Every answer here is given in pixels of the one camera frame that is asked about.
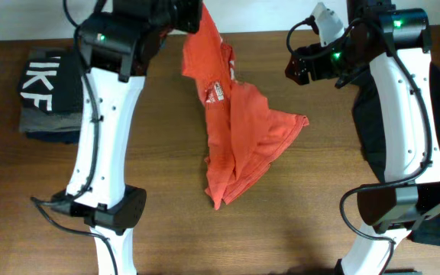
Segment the wooden table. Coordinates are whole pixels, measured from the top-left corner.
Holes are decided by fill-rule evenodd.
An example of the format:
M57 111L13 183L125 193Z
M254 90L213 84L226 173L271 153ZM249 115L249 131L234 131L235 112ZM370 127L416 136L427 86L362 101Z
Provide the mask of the wooden table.
M440 27L433 60L440 66ZM228 34L238 79L256 84L270 107L308 115L294 144L260 181L231 205L212 208L203 192L208 150L203 107L191 79L181 76L184 37L170 37L155 58L134 114L126 182L148 200L134 231L141 273L267 274L292 267L332 268L355 235L338 212L342 194L376 178L363 160L351 117L357 90L334 80L297 86L284 76L290 58L285 32ZM316 43L299 32L293 45ZM68 183L77 147L32 141L18 133L15 87L33 46L69 46L70 40L0 43L0 274L97 274L94 241L50 226L29 196L49 198ZM355 200L348 216L360 224ZM56 216L72 228L80 220ZM440 247L404 241L390 268L440 274Z

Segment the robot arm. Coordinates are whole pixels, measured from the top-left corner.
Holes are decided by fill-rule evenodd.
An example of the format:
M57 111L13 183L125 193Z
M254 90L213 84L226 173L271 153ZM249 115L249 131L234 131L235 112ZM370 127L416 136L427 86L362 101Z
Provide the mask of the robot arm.
M346 193L341 214L358 234L337 274L379 274L396 246L412 230L440 213L440 149L429 92L431 40L423 10L397 11L391 1L348 2L350 28L319 3L311 18L321 43L291 50L286 76L300 85L339 78L341 88L370 71L377 85L387 143L385 183ZM344 201L357 194L364 224L357 230L345 218Z
M150 60L172 29L198 31L202 0L114 0L112 13L101 12L104 4L98 0L74 37L84 67L84 106L72 178L50 202L32 201L53 225L42 205L84 218L92 234L64 231L97 237L99 274L135 275L133 228L144 211L146 192L125 185L131 119Z

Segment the black cable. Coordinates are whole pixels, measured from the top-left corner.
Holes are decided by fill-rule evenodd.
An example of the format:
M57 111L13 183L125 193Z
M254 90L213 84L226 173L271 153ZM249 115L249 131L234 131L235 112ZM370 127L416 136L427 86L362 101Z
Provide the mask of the black cable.
M94 8L94 12L101 12L106 5L107 0L97 0Z
M306 20L296 24L295 26L293 26L291 28L291 30L288 32L287 38L286 38L286 47L288 48L288 51L296 58L298 58L299 60L314 60L320 57L323 57L326 54L330 54L333 49L335 47L338 47L341 45L341 43L344 42L345 38L348 36L348 34L351 32L352 28L354 28L354 26L364 23L367 26L371 27L374 31L376 31L378 33L378 35L380 36L380 38L383 40L383 42L385 43L385 47L387 49L387 51L389 51L391 53L391 55L393 56L393 58L395 59L396 64L398 65L398 67L402 70L403 74L405 75L405 77L409 80L410 86L412 87L412 91L416 96L417 102L419 103L419 108L420 108L420 112L422 115L422 120L424 122L424 130L425 130L425 159L422 162L422 168L417 171L416 173L414 173L412 176L408 176L405 179L402 180L396 180L393 182L388 182L388 183L379 183L379 184L374 184L371 186L362 186L362 187L358 187L355 189L352 189L348 192L346 192L342 198L341 201L339 203L339 211L341 213L341 217L344 220L344 223L357 235L366 238L368 240L372 240L372 241L388 241L390 243L390 254L388 255L387 261L383 266L383 269L381 270L380 274L383 274L386 269L388 268L388 265L390 264L390 261L393 257L394 251L395 251L395 245L396 242L392 239L392 238L388 238L388 237L374 237L371 235L367 235L361 231L359 231L358 229L356 229L351 222L348 220L348 217L345 214L345 209L344 209L344 204L345 201L347 200L347 198L351 195L354 195L356 193L362 193L362 192L369 192L369 191L374 191L374 190L378 190L378 189L386 189L386 188L397 188L397 187L401 187L401 186L405 186L405 185L409 185L412 181L416 180L417 178L419 178L422 174L424 174L427 169L429 168L429 165L432 163L432 130L431 130L431 123L429 120L429 113L427 112L427 108L425 107L425 101L424 98L422 96L421 90L420 88L417 86L417 83L415 82L415 80L413 79L412 74L410 74L410 72L408 71L408 69L405 67L405 64L403 64L402 60L400 59L400 57L398 56L397 52L395 50L393 50L393 48L389 45L388 41L386 41L384 39L384 33L381 30L381 28L379 26L377 26L375 23L371 22L371 21L367 21L361 18L356 18L354 19L351 24L349 24L348 29L344 32L344 34L342 35L342 37L340 37L339 39L335 40L334 42L330 43L327 48L323 51L321 51L320 53L316 53L313 54L311 56L303 56L300 55L299 53L297 53L296 51L294 51L291 46L290 46L290 38L291 35L293 34L293 32L301 25L303 24L308 24L310 25L311 23L313 23L314 21L314 17L311 18L307 18Z
M63 227L62 225L59 225L56 221L54 221L46 212L44 209L42 209L42 207L40 206L40 204L38 203L38 201L35 201L32 198L32 202L35 204L35 207L37 207L38 211L40 212L40 214L42 214L42 216L53 226L55 226L56 228L70 233L70 234L75 234L75 235L80 235L80 236L86 236L86 237L93 237L93 238L98 238L100 240L103 241L103 243L105 243L106 248L108 248L108 252L110 253L110 257L112 258L112 263L113 263L113 269L115 271L115 275L118 275L118 266L116 264L116 259L115 259L115 255L113 254L113 249L112 246L110 245L108 238L101 235L101 234L96 234L96 233L91 233L91 232L85 232L85 231L79 231L79 230L74 230L74 229L70 229L67 227Z
M75 27L77 28L78 24L74 21L74 19L69 14L69 9L67 8L67 0L62 0L62 4L64 7L64 14L66 15L67 20Z
M297 53L295 50L293 50L293 48L291 47L291 36L293 34L293 32L299 27L302 26L304 24L306 25L311 25L313 22L315 22L315 18L313 16L299 22L298 24L294 25L290 31L288 31L288 35L286 36L286 47L288 48L288 51L294 56L296 57L298 60L315 60L317 58L323 57L327 54L332 53L333 49L336 47L341 46L342 43L344 43L345 38L349 35L349 33L352 31L352 29L361 24L363 22L362 19L360 18L356 18L354 19L354 21L352 21L348 28L345 30L344 34L338 38L337 40L331 42L329 45L327 45L326 49L319 52L319 53L315 53L313 55L309 55L309 56L304 56L302 54Z

